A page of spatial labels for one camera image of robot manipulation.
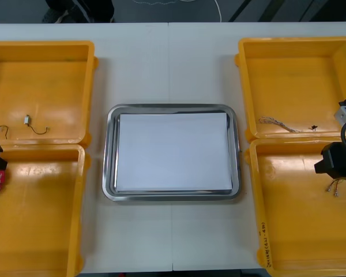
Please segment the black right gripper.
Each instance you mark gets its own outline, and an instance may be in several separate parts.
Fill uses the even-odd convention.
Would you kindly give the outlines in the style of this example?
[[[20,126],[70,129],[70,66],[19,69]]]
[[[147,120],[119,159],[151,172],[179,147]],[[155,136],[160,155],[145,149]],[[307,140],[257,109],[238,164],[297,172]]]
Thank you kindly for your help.
[[[330,177],[346,178],[346,146],[333,142],[322,150],[323,160],[314,165],[317,174],[328,174]]]

